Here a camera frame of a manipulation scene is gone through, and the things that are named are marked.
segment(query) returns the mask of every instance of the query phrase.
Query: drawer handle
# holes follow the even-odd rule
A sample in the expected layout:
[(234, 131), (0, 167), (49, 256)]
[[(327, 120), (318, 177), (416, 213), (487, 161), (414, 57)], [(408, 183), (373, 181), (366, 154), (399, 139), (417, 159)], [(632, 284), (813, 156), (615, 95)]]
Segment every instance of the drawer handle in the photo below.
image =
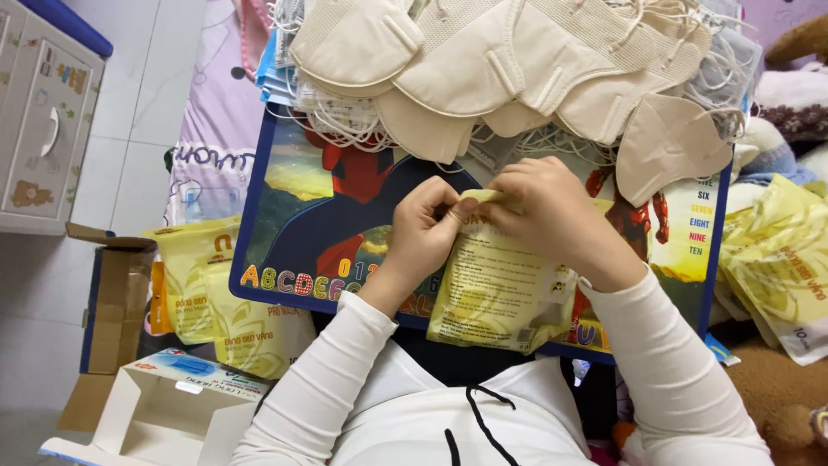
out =
[(55, 129), (52, 131), (52, 135), (49, 137), (48, 142), (43, 144), (43, 149), (41, 149), (41, 157), (49, 155), (51, 150), (55, 148), (55, 143), (57, 142), (57, 134), (60, 130), (60, 118), (58, 117), (57, 109), (55, 107), (52, 107), (49, 120), (52, 123), (51, 126), (54, 126)]

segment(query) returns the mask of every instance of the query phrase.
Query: fingernail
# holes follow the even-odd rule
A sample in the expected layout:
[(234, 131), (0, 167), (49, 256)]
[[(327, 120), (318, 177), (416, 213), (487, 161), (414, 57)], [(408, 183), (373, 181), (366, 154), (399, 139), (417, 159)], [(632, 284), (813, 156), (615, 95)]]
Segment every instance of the fingernail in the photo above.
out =
[(459, 208), (464, 214), (470, 214), (477, 210), (477, 206), (479, 204), (480, 203), (477, 202), (477, 199), (474, 199), (473, 197), (466, 197), (464, 200), (460, 201)]

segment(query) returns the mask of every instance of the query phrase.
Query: person's left hand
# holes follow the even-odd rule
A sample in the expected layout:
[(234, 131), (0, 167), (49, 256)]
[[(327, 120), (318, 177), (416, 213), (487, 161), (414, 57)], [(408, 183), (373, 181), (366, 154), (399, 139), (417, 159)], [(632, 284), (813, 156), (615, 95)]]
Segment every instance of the person's left hand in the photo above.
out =
[[(459, 200), (441, 177), (425, 180), (402, 199), (394, 209), (388, 253), (360, 298), (393, 317), (403, 299), (443, 265), (460, 226), (477, 209), (477, 200)], [(440, 221), (434, 217), (438, 206), (448, 207)]]

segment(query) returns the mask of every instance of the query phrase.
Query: beige mask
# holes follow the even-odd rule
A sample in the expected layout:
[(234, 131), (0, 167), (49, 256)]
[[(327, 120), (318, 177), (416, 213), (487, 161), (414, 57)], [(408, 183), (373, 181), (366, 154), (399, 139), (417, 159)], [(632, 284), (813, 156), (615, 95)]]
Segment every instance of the beige mask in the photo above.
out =
[(481, 118), (501, 138), (513, 138), (524, 131), (539, 128), (551, 122), (553, 116), (545, 117), (513, 100)]
[(517, 99), (549, 116), (579, 83), (643, 69), (653, 55), (637, 24), (603, 0), (527, 0), (513, 37), (526, 82)]
[(410, 5), (410, 0), (317, 0), (291, 44), (291, 57), (296, 67), (334, 86), (388, 80), (425, 40), (408, 17)]
[(646, 93), (658, 94), (691, 79), (710, 49), (710, 32), (698, 22), (647, 13), (640, 27), (651, 38), (655, 58), (647, 68), (626, 75), (595, 78), (575, 86), (556, 112), (582, 138), (611, 144)]
[(732, 158), (733, 146), (719, 137), (710, 113), (681, 97), (647, 94), (621, 140), (615, 180), (639, 207), (667, 184), (714, 175)]
[(524, 0), (435, 0), (417, 17), (426, 42), (394, 85), (455, 117), (487, 114), (523, 89), (512, 31)]
[(388, 135), (417, 158), (448, 164), (469, 148), (477, 117), (434, 113), (398, 89), (380, 95), (374, 103)]

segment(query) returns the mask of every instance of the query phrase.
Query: black drawstring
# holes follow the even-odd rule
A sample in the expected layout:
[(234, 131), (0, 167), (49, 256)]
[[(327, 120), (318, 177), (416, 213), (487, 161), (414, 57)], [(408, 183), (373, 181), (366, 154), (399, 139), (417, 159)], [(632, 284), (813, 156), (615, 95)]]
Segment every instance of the black drawstring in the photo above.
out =
[(451, 466), (460, 466), (460, 451), (457, 449), (457, 442), (450, 429), (445, 430), (445, 441), (449, 443), (451, 452)]
[[(477, 420), (477, 426), (480, 428), (480, 430), (483, 431), (483, 434), (486, 436), (486, 439), (489, 440), (489, 443), (494, 447), (494, 449), (496, 449), (498, 453), (500, 453), (500, 455), (503, 456), (504, 459), (506, 459), (506, 462), (509, 463), (509, 466), (520, 466), (520, 464), (518, 464), (518, 462), (515, 461), (515, 458), (513, 458), (512, 455), (509, 454), (509, 452), (506, 451), (506, 449), (497, 440), (494, 439), (494, 437), (492, 436), (492, 432), (489, 430), (488, 427), (486, 427), (486, 424), (483, 422), (483, 416), (480, 415), (480, 410), (477, 409), (477, 402), (474, 401), (474, 397), (472, 397), (471, 395), (472, 390), (482, 391), (486, 395), (489, 395), (497, 399), (501, 403), (506, 403), (510, 405), (513, 410), (516, 410), (517, 407), (515, 407), (515, 404), (512, 403), (512, 401), (509, 400), (507, 397), (495, 393), (489, 390), (488, 388), (484, 388), (479, 385), (472, 385), (466, 387), (466, 400), (469, 401), (469, 404), (471, 405), (471, 410), (472, 412), (474, 412), (474, 418)], [(460, 452), (457, 450), (457, 443), (455, 442), (455, 437), (454, 435), (452, 435), (451, 430), (445, 430), (445, 440), (449, 443), (449, 451), (451, 452), (451, 466), (460, 466)]]

